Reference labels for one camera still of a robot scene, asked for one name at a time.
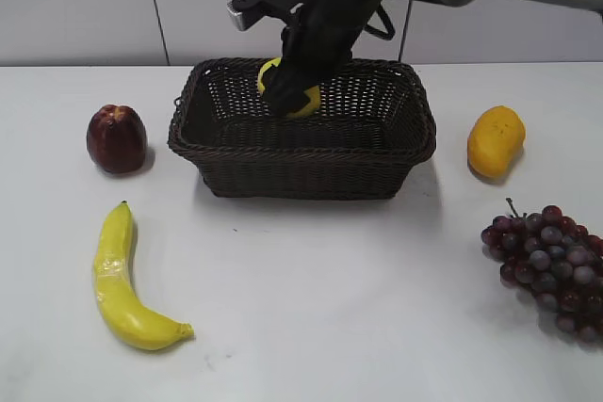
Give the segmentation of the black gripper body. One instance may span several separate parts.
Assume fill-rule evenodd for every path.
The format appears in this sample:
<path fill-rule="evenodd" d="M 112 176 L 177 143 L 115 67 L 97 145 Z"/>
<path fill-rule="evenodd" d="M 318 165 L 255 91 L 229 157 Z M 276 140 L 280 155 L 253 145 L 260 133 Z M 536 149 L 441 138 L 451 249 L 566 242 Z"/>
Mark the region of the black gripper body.
<path fill-rule="evenodd" d="M 288 25 L 280 69 L 288 87 L 306 90 L 330 78 L 351 59 L 363 31 L 391 39 L 382 0 L 307 0 Z"/>

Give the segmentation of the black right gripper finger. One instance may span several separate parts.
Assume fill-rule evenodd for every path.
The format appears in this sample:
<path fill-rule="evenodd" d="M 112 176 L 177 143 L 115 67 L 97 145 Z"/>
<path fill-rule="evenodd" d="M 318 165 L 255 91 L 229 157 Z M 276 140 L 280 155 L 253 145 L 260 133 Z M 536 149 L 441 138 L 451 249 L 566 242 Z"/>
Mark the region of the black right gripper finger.
<path fill-rule="evenodd" d="M 275 104 L 275 114 L 285 115 L 302 108 L 305 104 L 304 92 L 305 90 L 298 90 L 295 87 L 287 87 L 286 100 L 281 104 Z"/>

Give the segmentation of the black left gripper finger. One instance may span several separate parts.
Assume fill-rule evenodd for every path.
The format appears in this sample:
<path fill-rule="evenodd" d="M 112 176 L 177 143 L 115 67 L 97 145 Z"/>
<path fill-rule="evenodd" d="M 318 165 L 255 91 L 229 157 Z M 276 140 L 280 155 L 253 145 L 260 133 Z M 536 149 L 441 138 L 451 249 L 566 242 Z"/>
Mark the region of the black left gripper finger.
<path fill-rule="evenodd" d="M 285 72 L 280 68 L 268 68 L 261 76 L 263 85 L 261 99 L 265 104 L 281 104 L 287 97 Z"/>

